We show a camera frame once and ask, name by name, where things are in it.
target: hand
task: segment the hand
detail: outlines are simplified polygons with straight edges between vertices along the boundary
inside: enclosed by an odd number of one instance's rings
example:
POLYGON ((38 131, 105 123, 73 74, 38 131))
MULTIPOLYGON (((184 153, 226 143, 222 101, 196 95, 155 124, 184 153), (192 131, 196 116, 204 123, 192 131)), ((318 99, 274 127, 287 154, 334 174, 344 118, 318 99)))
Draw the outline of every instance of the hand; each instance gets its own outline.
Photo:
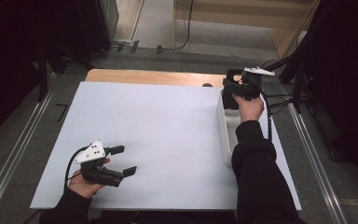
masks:
POLYGON ((255 98, 253 101, 247 101, 239 95, 232 95, 240 106, 241 123, 247 120, 259 120, 264 110, 264 102, 260 97, 255 98))
MULTIPOLYGON (((110 162, 110 159, 105 159, 104 163, 110 162)), ((77 194, 90 199, 99 189, 103 188, 104 185, 92 184, 84 180, 83 175, 80 171, 74 172, 71 182, 69 182, 68 188, 77 194)))

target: person's left hand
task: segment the person's left hand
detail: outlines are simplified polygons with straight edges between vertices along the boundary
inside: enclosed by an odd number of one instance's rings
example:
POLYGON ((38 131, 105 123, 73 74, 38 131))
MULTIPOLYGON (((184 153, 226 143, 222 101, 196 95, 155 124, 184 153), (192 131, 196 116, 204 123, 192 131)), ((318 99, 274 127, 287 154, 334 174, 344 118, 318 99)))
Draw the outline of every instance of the person's left hand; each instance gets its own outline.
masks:
MULTIPOLYGON (((110 159, 106 158, 104 163, 110 162, 110 159)), ((69 182, 68 188, 77 194, 90 199, 99 189, 103 188, 104 185, 92 184, 84 180, 83 175, 79 174, 80 171, 74 172, 74 177, 69 182)))

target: person's right hand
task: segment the person's right hand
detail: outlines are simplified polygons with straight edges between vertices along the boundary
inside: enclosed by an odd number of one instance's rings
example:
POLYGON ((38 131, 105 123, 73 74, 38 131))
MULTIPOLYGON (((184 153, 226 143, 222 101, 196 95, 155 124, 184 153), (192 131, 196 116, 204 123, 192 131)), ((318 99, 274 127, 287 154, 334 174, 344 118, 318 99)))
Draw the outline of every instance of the person's right hand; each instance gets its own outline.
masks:
POLYGON ((255 98, 252 101, 247 101, 239 95, 232 95, 240 106, 241 123, 248 120, 259 120, 264 110, 264 102, 260 97, 255 98))

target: black sleeve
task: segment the black sleeve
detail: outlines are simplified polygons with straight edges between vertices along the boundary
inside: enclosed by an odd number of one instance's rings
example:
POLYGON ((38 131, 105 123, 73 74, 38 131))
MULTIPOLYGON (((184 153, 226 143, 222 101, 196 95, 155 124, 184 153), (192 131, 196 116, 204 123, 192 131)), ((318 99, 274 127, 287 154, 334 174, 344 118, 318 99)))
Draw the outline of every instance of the black sleeve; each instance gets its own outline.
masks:
POLYGON ((39 223, 89 223, 90 204, 91 199, 84 198, 70 189, 67 189, 55 208, 42 212, 39 223))
POLYGON ((275 147, 263 137, 259 122, 242 123, 236 135, 232 168, 239 189, 237 223, 305 223, 275 162, 275 147))

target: gray floor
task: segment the gray floor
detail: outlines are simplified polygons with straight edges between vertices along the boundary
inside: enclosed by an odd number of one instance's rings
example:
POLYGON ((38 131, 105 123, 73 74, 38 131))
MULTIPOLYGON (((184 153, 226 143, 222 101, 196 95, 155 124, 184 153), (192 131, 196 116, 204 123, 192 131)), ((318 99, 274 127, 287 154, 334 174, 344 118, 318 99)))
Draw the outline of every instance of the gray floor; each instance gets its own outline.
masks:
MULTIPOLYGON (((170 16, 169 11, 160 13, 158 20, 153 17, 156 14, 154 10, 162 10, 161 7, 167 8, 170 4, 171 1, 146 0, 143 17, 136 34, 136 38, 140 40, 140 46, 155 48, 156 45, 171 44, 171 38, 167 37, 169 36, 167 32, 171 34, 169 30, 171 24, 167 22, 171 21, 167 19, 170 16)), ((178 41, 183 41, 183 38, 179 36, 181 25, 183 26, 183 23, 179 21, 178 41)), ((225 30, 225 25, 202 22, 194 22, 191 26, 195 31, 191 31, 190 45, 181 52, 163 52, 157 55, 153 50, 140 49, 130 54, 130 50, 125 49, 121 52, 106 53, 93 63, 97 67, 112 69, 225 74, 228 68, 258 66, 266 60, 277 59, 269 34, 264 28, 228 26, 225 30), (240 35, 243 33, 246 33, 246 38, 240 35), (227 34, 234 34, 231 36, 241 38, 228 41, 227 34)), ((0 200, 0 223, 22 223, 34 212, 29 209, 34 190, 64 122, 64 119, 59 120, 63 108, 56 104, 71 104, 78 83, 84 80, 88 72, 76 63, 68 62, 67 64, 68 69, 64 75, 60 76, 47 110, 35 129, 0 200)), ((276 78, 266 79, 263 87, 267 94, 282 93, 276 78)), ((0 129, 0 170, 36 106, 37 94, 38 88, 35 88, 0 129)), ((320 133, 316 120, 304 107, 302 116, 323 161, 325 171, 341 200, 348 222, 358 223, 358 168, 350 163, 332 161, 328 153, 328 145, 320 133)), ((299 214, 309 223, 333 223, 289 110, 285 108, 276 114, 274 122, 303 206, 303 211, 299 214)))

